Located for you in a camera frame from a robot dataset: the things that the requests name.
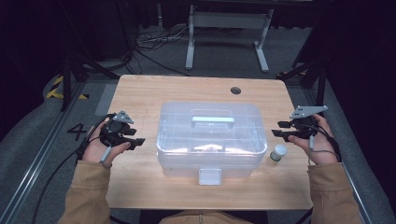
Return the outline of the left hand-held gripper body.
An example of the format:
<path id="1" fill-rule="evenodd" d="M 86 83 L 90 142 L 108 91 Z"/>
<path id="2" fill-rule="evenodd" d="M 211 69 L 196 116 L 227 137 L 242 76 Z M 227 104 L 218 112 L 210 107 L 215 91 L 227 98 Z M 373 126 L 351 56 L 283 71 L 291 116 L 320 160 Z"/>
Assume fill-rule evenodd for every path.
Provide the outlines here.
<path id="1" fill-rule="evenodd" d="M 107 123 L 100 132 L 100 141 L 107 147 L 115 147 L 128 142 L 129 139 L 122 134 L 122 131 L 131 128 L 134 121 L 129 115 L 121 110 L 119 113 L 111 114 Z"/>

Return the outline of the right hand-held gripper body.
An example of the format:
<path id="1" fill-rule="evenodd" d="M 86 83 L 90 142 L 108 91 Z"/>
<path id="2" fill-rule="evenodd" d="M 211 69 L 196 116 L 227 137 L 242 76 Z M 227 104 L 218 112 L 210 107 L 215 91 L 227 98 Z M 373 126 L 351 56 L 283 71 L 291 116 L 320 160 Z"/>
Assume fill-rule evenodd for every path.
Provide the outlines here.
<path id="1" fill-rule="evenodd" d="M 318 122 L 313 118 L 328 109 L 326 105 L 320 106 L 301 106 L 298 105 L 290 114 L 290 125 L 296 129 L 296 136 L 309 139 L 318 133 Z"/>

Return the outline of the small white-capped bottle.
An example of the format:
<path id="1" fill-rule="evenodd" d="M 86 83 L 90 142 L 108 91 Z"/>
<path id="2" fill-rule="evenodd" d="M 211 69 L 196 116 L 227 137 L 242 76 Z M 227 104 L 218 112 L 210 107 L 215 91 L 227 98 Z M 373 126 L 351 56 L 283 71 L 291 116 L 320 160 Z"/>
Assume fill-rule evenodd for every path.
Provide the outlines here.
<path id="1" fill-rule="evenodd" d="M 288 153 L 287 148 L 284 145 L 278 144 L 274 150 L 270 153 L 272 161 L 281 161 L 281 159 Z"/>

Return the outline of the clear plastic storage box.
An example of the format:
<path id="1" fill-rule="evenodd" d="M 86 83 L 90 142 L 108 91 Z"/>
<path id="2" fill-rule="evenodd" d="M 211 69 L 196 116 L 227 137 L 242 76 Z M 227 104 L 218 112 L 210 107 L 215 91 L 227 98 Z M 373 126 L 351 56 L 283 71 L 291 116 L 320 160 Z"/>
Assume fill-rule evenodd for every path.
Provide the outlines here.
<path id="1" fill-rule="evenodd" d="M 267 141 L 253 104 L 168 102 L 161 109 L 156 146 L 165 175 L 219 185 L 224 178 L 250 176 Z"/>

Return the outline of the person's left hand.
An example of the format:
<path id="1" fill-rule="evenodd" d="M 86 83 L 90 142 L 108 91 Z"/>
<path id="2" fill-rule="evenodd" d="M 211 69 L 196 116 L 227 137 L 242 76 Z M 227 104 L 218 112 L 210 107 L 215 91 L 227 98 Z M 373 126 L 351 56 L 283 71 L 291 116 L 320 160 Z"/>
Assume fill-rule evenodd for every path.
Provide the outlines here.
<path id="1" fill-rule="evenodd" d="M 107 146 L 103 145 L 100 141 L 99 134 L 102 127 L 106 124 L 103 121 L 92 133 L 90 137 L 90 143 L 88 144 L 85 152 L 82 156 L 83 161 L 89 161 L 93 163 L 101 163 L 105 167 L 110 167 L 114 159 L 127 150 L 130 147 L 130 143 L 126 142 L 121 145 L 107 149 Z"/>

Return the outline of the person's right hand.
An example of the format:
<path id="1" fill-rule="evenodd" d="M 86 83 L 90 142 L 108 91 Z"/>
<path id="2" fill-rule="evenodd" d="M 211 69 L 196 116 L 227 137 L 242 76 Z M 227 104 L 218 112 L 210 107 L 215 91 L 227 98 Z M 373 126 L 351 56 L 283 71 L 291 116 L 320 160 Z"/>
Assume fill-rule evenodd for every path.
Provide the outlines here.
<path id="1" fill-rule="evenodd" d="M 316 165 L 338 162 L 332 144 L 323 133 L 317 133 L 314 136 L 313 144 L 310 144 L 308 139 L 302 139 L 294 135 L 290 135 L 288 139 L 291 143 L 300 147 Z"/>

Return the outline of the black tripod stand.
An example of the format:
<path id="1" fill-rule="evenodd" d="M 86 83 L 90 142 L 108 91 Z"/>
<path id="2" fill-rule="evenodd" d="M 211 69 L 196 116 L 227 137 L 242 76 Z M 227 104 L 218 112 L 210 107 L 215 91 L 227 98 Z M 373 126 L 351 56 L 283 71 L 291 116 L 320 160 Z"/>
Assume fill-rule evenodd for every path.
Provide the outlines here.
<path id="1" fill-rule="evenodd" d="M 327 77 L 325 61 L 313 61 L 309 63 L 304 63 L 300 66 L 293 68 L 289 72 L 279 73 L 276 78 L 282 81 L 286 81 L 287 79 L 290 79 L 302 73 L 305 73 L 305 75 L 300 81 L 300 86 L 303 89 L 311 89 L 314 84 L 317 83 L 315 105 L 323 105 Z"/>
<path id="2" fill-rule="evenodd" d="M 106 77 L 110 77 L 111 79 L 120 78 L 118 75 L 114 74 L 93 60 L 74 52 L 68 52 L 64 58 L 62 69 L 62 76 L 64 78 L 64 98 L 62 111 L 65 111 L 72 102 L 71 76 L 74 76 L 77 82 L 81 83 L 85 83 L 88 80 L 89 75 L 86 68 L 84 67 L 84 64 L 89 65 L 93 70 L 98 71 L 99 73 L 104 74 Z"/>

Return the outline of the person's tan jacket torso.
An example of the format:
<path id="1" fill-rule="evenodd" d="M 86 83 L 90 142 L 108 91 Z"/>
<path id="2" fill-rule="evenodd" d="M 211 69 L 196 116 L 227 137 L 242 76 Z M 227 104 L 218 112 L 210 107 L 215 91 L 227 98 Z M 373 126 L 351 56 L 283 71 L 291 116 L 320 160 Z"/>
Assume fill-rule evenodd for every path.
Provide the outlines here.
<path id="1" fill-rule="evenodd" d="M 164 217 L 159 224 L 253 224 L 239 217 L 213 210 L 186 210 Z"/>

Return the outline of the aluminium floor rail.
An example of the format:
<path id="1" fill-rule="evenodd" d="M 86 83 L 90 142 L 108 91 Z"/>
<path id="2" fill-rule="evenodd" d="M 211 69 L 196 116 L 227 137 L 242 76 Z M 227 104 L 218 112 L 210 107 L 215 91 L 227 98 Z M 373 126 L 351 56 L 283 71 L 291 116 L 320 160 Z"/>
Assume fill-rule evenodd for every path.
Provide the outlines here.
<path id="1" fill-rule="evenodd" d="M 85 85 L 85 82 L 77 82 L 75 87 L 71 91 L 71 95 L 69 96 L 69 98 L 64 98 L 64 100 L 67 102 L 67 106 L 57 115 L 56 120 L 52 123 L 52 126 L 43 144 L 34 156 L 34 159 L 31 162 L 30 166 L 24 173 L 23 179 L 21 180 L 21 183 L 13 194 L 13 197 L 8 203 L 5 211 L 3 212 L 2 216 L 0 216 L 0 224 L 12 224 L 12 222 L 20 212 L 22 205 L 24 204 L 31 188 L 37 180 L 50 154 L 53 144 L 58 137 L 67 116 L 69 115 L 72 107 L 78 100 L 78 97 L 82 93 Z"/>
<path id="2" fill-rule="evenodd" d="M 361 148 L 347 121 L 344 110 L 340 106 L 328 80 L 325 81 L 323 104 L 329 107 L 325 112 L 325 118 L 330 124 L 335 140 L 339 144 L 346 175 L 360 209 L 361 222 L 362 224 L 372 224 L 367 206 L 364 204 L 364 194 L 361 190 L 361 174 L 366 171 L 366 160 L 361 153 Z"/>

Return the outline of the grey metal stand frame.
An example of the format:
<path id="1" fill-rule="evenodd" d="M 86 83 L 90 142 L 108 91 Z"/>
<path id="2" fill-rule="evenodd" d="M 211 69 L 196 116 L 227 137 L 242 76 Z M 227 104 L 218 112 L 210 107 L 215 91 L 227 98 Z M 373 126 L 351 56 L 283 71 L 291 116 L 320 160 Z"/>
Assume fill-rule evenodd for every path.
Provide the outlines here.
<path id="1" fill-rule="evenodd" d="M 253 43 L 259 65 L 263 73 L 269 72 L 263 44 L 270 28 L 274 11 L 268 9 L 263 14 L 230 13 L 230 12 L 201 12 L 196 11 L 195 6 L 190 6 L 188 20 L 189 42 L 185 68 L 191 70 L 194 60 L 194 29 L 195 28 L 232 28 L 232 29 L 255 29 L 261 31 L 261 37 Z"/>

